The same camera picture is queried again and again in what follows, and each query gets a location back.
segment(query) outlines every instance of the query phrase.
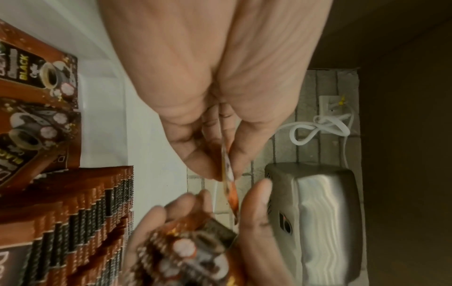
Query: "tiled wall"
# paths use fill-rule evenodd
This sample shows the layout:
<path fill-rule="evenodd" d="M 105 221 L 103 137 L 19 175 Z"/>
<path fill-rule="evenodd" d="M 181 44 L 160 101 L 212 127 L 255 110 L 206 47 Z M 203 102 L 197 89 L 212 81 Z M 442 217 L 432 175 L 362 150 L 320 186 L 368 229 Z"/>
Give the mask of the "tiled wall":
<path fill-rule="evenodd" d="M 349 168 L 355 173 L 358 185 L 361 210 L 363 213 L 364 227 L 364 205 L 363 205 L 363 179 L 361 170 L 361 138 L 359 123 L 359 79 L 356 71 L 350 70 L 309 70 L 303 82 L 297 109 L 287 118 L 285 123 L 295 121 L 311 122 L 318 114 L 318 97 L 322 95 L 341 95 L 355 110 L 356 116 L 352 126 L 351 135 L 347 139 L 346 156 Z M 307 136 L 309 131 L 298 130 L 298 138 Z M 277 132 L 268 140 L 259 156 L 251 162 L 245 173 L 237 180 L 236 185 L 240 199 L 243 199 L 251 186 L 264 177 L 264 168 L 269 163 L 281 162 L 314 162 L 337 166 L 344 166 L 341 157 L 341 148 L 344 142 L 332 134 L 317 134 L 308 144 L 303 146 L 294 145 L 289 138 L 289 129 Z M 214 182 L 200 178 L 195 173 L 188 171 L 188 191 L 198 193 L 206 188 L 214 191 Z M 229 211 L 226 198 L 223 195 L 223 186 L 218 184 L 216 219 L 228 227 L 232 227 L 232 215 Z M 363 273 L 361 277 L 352 283 L 353 286 L 368 285 L 367 280 L 367 255 L 364 228 L 364 252 Z"/>

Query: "stack of coffee sachets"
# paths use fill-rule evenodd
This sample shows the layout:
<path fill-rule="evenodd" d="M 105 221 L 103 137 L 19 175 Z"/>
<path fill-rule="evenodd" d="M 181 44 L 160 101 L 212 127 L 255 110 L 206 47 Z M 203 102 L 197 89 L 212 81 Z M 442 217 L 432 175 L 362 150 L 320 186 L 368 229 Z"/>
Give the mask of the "stack of coffee sachets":
<path fill-rule="evenodd" d="M 50 173 L 0 198 L 0 285 L 117 284 L 132 198 L 133 167 Z"/>

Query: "fingernail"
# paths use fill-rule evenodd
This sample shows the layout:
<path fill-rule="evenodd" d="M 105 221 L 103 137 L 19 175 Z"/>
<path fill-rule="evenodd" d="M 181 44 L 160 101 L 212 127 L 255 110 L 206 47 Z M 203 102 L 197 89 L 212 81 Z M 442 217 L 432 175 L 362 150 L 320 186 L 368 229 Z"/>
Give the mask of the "fingernail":
<path fill-rule="evenodd" d="M 273 183 L 270 180 L 266 180 L 262 189 L 261 200 L 264 204 L 268 204 L 270 200 L 270 195 L 272 194 Z"/>

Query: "metal surface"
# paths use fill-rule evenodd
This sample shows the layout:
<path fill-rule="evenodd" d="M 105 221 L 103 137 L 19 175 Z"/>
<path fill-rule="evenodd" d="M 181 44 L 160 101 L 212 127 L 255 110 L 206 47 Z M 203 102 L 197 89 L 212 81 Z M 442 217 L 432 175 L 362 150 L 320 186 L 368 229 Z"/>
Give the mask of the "metal surface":
<path fill-rule="evenodd" d="M 267 165 L 266 175 L 273 180 L 269 220 L 297 280 L 309 286 L 355 280 L 361 270 L 363 230 L 353 173 L 333 166 L 278 163 Z M 292 224 L 292 234 L 280 227 L 280 213 Z"/>

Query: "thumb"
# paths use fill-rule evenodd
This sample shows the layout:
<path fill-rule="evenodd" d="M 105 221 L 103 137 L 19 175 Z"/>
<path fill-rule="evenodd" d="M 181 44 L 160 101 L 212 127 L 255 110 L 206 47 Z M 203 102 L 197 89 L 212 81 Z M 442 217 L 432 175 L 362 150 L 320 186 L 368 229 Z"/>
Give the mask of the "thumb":
<path fill-rule="evenodd" d="M 239 246 L 254 285 L 294 285 L 267 217 L 272 182 L 259 181 L 246 194 L 240 215 Z"/>

